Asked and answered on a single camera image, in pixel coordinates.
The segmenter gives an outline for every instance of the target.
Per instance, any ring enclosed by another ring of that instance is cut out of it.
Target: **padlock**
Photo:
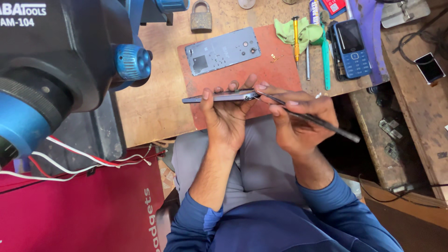
[[[196,6],[203,4],[207,7],[207,12],[195,12]],[[198,0],[193,4],[190,16],[191,31],[193,33],[211,32],[211,12],[210,6],[204,0]]]

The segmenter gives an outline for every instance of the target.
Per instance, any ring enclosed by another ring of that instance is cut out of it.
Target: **blue sleeve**
[[[313,213],[328,225],[358,238],[380,252],[403,251],[395,238],[379,223],[369,208],[360,202],[335,171],[324,189],[310,190],[299,185]]]
[[[171,223],[164,251],[207,251],[215,236],[214,227],[222,216],[222,207],[215,212],[196,202],[187,192]]]

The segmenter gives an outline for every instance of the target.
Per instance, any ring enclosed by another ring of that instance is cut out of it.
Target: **blue knob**
[[[115,50],[115,67],[123,80],[141,80],[151,74],[151,59],[143,47],[120,44]]]
[[[190,7],[190,0],[155,0],[155,2],[163,13],[186,11]]]

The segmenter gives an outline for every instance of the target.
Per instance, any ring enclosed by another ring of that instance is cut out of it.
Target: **phone keypad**
[[[351,75],[363,76],[370,73],[370,64],[365,51],[343,55],[347,77]]]

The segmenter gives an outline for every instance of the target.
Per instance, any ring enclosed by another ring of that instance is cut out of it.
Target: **blue feature phone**
[[[356,78],[372,71],[356,19],[333,26],[347,78]]]

